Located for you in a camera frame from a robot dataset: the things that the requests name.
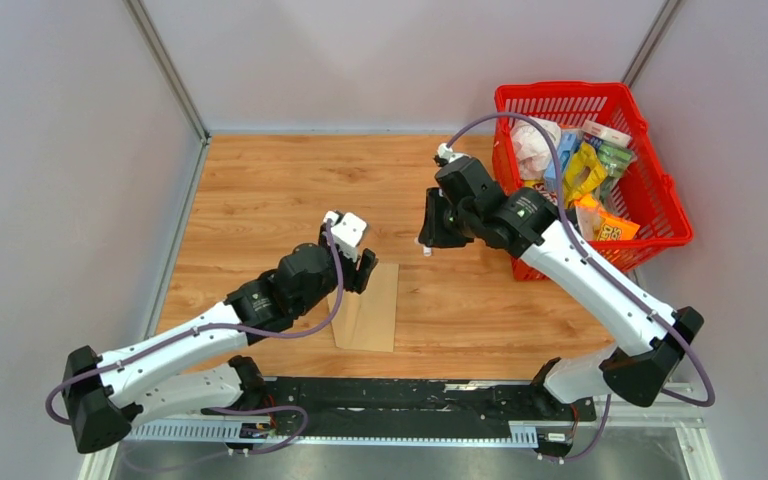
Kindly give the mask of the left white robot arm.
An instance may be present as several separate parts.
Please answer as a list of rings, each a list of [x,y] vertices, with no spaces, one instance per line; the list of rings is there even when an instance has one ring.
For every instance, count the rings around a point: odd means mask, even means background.
[[[46,414],[70,427],[82,454],[189,411],[271,417],[280,409],[267,403],[251,358],[235,355],[201,373],[188,368],[266,338],[293,338],[294,322],[330,294],[362,293],[377,264],[370,249],[351,258],[326,241],[301,244],[276,268],[174,329],[118,350],[97,353],[85,345],[72,351],[61,384],[46,397]]]

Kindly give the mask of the brown paper envelope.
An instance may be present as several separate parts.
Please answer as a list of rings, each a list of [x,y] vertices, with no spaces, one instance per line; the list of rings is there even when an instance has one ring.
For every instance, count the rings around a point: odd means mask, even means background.
[[[362,294],[343,294],[330,323],[338,349],[394,351],[399,271],[398,264],[379,263]]]

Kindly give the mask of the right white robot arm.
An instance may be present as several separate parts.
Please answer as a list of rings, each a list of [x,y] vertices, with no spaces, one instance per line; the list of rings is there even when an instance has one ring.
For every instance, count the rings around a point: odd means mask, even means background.
[[[480,239],[504,250],[559,285],[613,338],[610,346],[589,355],[548,361],[533,379],[533,410],[552,419],[571,403],[606,394],[651,406],[686,357],[703,316],[642,290],[564,224],[557,206],[538,191],[506,194],[474,157],[434,161],[437,184],[426,191],[420,244],[461,248]]]

